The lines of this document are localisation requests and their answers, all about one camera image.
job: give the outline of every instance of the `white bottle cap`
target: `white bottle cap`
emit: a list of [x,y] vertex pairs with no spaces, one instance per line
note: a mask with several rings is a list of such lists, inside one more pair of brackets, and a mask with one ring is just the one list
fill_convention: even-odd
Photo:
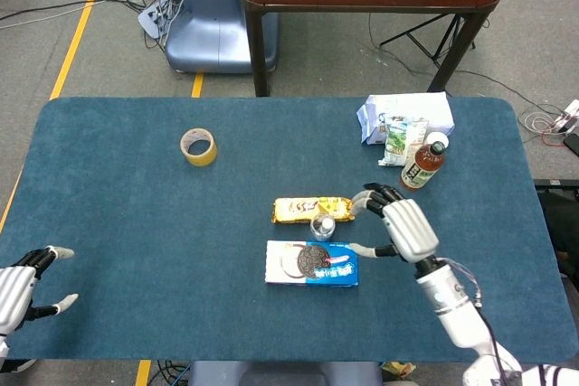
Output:
[[322,230],[323,232],[330,232],[334,229],[334,219],[331,217],[325,217],[322,219]]
[[430,133],[430,135],[426,137],[426,141],[424,143],[431,145],[434,142],[442,142],[445,148],[449,147],[449,138],[447,138],[446,135],[440,131],[433,131]]

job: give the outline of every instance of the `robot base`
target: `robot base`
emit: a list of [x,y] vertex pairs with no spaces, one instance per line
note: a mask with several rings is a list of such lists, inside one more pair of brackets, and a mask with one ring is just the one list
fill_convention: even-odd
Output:
[[[265,65],[274,70],[279,57],[280,16],[263,16]],[[244,17],[223,22],[183,11],[166,42],[171,68],[187,72],[251,73],[252,61]]]

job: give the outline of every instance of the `wire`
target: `wire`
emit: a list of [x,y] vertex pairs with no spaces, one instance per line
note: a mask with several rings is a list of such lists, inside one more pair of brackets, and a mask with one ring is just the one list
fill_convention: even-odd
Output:
[[161,361],[157,361],[157,372],[149,379],[147,386],[152,386],[155,379],[159,376],[163,377],[166,384],[171,386],[186,386],[189,382],[184,376],[187,372],[191,371],[191,364],[174,364],[171,361],[164,361],[162,366]]
[[508,386],[507,375],[505,374],[502,361],[498,354],[498,344],[497,339],[495,338],[495,333],[493,332],[492,327],[490,326],[489,320],[487,320],[487,318],[482,314],[482,289],[480,288],[477,278],[474,276],[474,273],[472,273],[466,266],[463,266],[454,259],[444,257],[438,257],[437,259],[447,262],[451,267],[457,269],[460,273],[466,276],[470,282],[472,282],[475,285],[477,293],[475,296],[474,307],[477,309],[477,312],[479,313],[480,318],[482,319],[487,329],[489,329],[490,340],[492,341],[492,346],[495,353],[494,356],[495,359],[497,360],[498,372],[500,373],[500,381],[502,383],[502,386]]
[[14,23],[14,24],[8,24],[8,25],[6,25],[6,26],[0,26],[0,31],[3,31],[4,29],[10,29],[10,28],[12,28],[12,27],[23,26],[23,25],[25,25],[25,24],[38,23],[38,22],[44,22],[44,21],[46,21],[46,20],[52,20],[53,18],[62,17],[63,15],[66,15],[66,14],[76,13],[77,11],[81,11],[81,10],[86,9],[86,8],[89,8],[89,7],[93,7],[93,6],[96,6],[96,5],[102,5],[102,4],[104,4],[105,2],[106,2],[105,0],[101,0],[100,2],[97,2],[97,3],[95,3],[95,4],[85,5],[85,6],[82,6],[82,7],[80,7],[80,8],[71,9],[70,11],[67,11],[67,12],[65,12],[65,13],[60,13],[60,14],[57,14],[57,15],[50,15],[50,16],[48,16],[48,17],[43,17],[43,18],[37,18],[37,19],[35,19],[35,20],[29,20],[29,21],[27,21],[27,22]]
[[565,146],[565,144],[563,144],[563,143],[554,143],[554,142],[547,141],[545,138],[545,133],[541,133],[541,141],[543,142],[544,145],[547,145],[547,146]]
[[169,39],[169,32],[171,32],[171,24],[173,24],[173,21],[177,18],[177,16],[179,15],[179,13],[181,12],[181,7],[183,6],[183,2],[185,0],[181,0],[181,2],[179,2],[179,6],[177,7],[177,12],[173,15],[173,18],[171,19],[171,21],[169,22],[168,27],[166,28],[166,33],[165,33],[165,42],[163,42],[163,38],[160,37],[159,40],[162,43],[162,45],[165,47],[166,45],[166,40]]
[[73,6],[73,5],[82,5],[82,4],[97,4],[100,2],[118,2],[120,4],[124,4],[125,1],[124,0],[79,0],[76,2],[69,2],[68,4],[60,4],[60,5],[51,5],[51,6],[42,6],[39,8],[30,8],[30,9],[23,9],[21,11],[16,11],[14,13],[10,13],[8,15],[3,15],[2,17],[0,17],[0,22],[2,20],[5,20],[7,18],[12,18],[12,17],[16,17],[17,15],[20,14],[28,14],[28,13],[36,13],[39,11],[46,11],[48,9],[58,9],[58,8],[64,8],[66,6]]
[[482,319],[482,322],[485,324],[487,329],[489,329],[490,340],[492,341],[492,348],[495,352],[495,359],[497,360],[498,372],[500,373],[500,382],[502,383],[502,386],[508,386],[507,375],[505,374],[505,370],[503,369],[503,363],[500,359],[500,356],[498,355],[498,345],[497,345],[497,338],[495,338],[495,333],[493,332],[489,320],[487,320],[487,317],[485,317],[482,314],[482,311],[480,309],[477,310],[479,311],[479,315],[480,318]]
[[547,136],[561,136],[565,133],[559,133],[557,131],[557,126],[555,125],[556,119],[551,117],[551,115],[545,111],[543,112],[532,112],[528,113],[529,109],[523,111],[518,117],[517,122],[527,131],[535,135],[547,135]]
[[479,282],[477,278],[474,276],[474,273],[472,273],[466,266],[463,266],[454,259],[438,257],[437,260],[441,260],[448,263],[451,267],[457,269],[460,273],[466,276],[470,282],[474,284],[475,288],[477,289],[477,292],[475,293],[474,297],[474,306],[477,309],[482,308],[482,289],[480,288]]
[[508,85],[506,85],[505,83],[503,83],[503,82],[500,81],[500,80],[493,79],[492,77],[487,76],[486,74],[482,74],[482,73],[480,73],[480,72],[475,72],[475,71],[456,70],[455,72],[461,72],[461,73],[465,73],[465,74],[472,74],[472,75],[474,75],[474,76],[483,77],[483,78],[485,78],[485,79],[487,79],[487,80],[492,81],[493,83],[497,83],[498,85],[502,86],[503,88],[510,90],[512,93],[514,93],[515,95],[519,96],[521,99],[523,99],[523,100],[526,101],[527,103],[535,106],[536,108],[539,108],[540,110],[543,110],[543,109],[541,108],[541,106],[540,106],[539,103],[535,103],[535,101],[533,101],[532,99],[528,99],[528,98],[525,97],[523,94],[521,94],[518,90],[512,89],[511,87],[509,87]]
[[189,368],[191,368],[191,363],[189,363],[187,367],[179,375],[177,375],[177,378],[175,379],[175,381],[173,381],[173,383],[171,383],[171,386],[177,386],[181,381],[181,377],[183,377],[187,373],[187,371],[189,371]]
[[410,72],[413,76],[416,76],[416,74],[422,74],[422,75],[427,75],[427,76],[433,76],[434,74],[432,74],[431,72],[427,72],[427,71],[418,71],[418,70],[413,70],[412,68],[410,68],[402,59],[400,59],[398,56],[396,56],[394,53],[383,49],[382,47],[380,47],[379,44],[376,44],[375,40],[374,40],[374,36],[372,35],[372,13],[368,14],[368,36],[370,37],[370,42],[372,43],[372,46],[378,50],[379,52],[382,53],[386,53],[388,56],[390,56],[391,58],[393,58],[395,61],[397,61],[398,63],[400,63],[408,72]]

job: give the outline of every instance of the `blue table mat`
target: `blue table mat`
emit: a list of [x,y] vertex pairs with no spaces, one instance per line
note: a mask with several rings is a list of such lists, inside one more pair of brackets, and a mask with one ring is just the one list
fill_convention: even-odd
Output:
[[[78,292],[65,314],[9,337],[11,357],[261,361],[469,361],[399,259],[360,259],[359,287],[264,283],[275,198],[352,197],[399,185],[382,146],[360,145],[365,99],[106,99],[48,103],[4,232],[3,264],[53,244],[36,305]],[[447,162],[417,193],[440,256],[471,268],[498,340],[521,362],[556,362],[577,333],[536,198],[515,114],[504,101],[450,99]],[[191,127],[219,154],[199,168],[179,151]],[[371,213],[334,240],[383,245]],[[460,277],[465,284],[467,279]]]

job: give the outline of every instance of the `metal table leg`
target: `metal table leg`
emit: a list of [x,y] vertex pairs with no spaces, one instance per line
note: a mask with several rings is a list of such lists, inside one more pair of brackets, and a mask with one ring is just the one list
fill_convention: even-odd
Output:
[[451,50],[444,58],[436,76],[432,79],[431,85],[428,87],[429,92],[440,92],[446,88],[446,84],[459,66],[462,56],[469,49],[470,44],[474,41],[475,36],[479,33],[488,16],[489,13],[463,15],[465,19],[464,25],[460,29]]
[[269,97],[268,72],[265,67],[265,43],[263,40],[263,25],[261,11],[245,10],[247,37],[252,57],[253,86],[256,97]]

